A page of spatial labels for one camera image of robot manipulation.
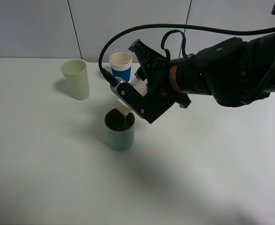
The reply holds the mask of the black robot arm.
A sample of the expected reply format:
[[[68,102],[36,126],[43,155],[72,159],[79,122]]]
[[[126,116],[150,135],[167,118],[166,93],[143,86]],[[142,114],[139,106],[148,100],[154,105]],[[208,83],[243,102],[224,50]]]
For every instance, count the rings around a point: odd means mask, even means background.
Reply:
[[[275,92],[275,29],[249,42],[230,38],[176,60],[140,40],[129,49],[139,61],[138,76],[148,82],[146,96],[133,99],[135,109],[164,112],[174,103],[187,108],[189,94],[240,107]]]

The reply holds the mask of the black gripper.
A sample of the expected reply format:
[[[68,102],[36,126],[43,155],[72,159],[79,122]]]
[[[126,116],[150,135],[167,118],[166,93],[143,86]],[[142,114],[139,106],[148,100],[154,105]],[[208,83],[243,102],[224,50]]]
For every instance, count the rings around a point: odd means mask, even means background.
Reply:
[[[166,57],[145,45],[139,39],[128,48],[140,64],[136,77],[146,78],[147,94],[143,96],[144,105],[173,105],[178,103],[186,109],[191,100],[182,87],[182,77],[186,73],[187,58],[167,60]]]

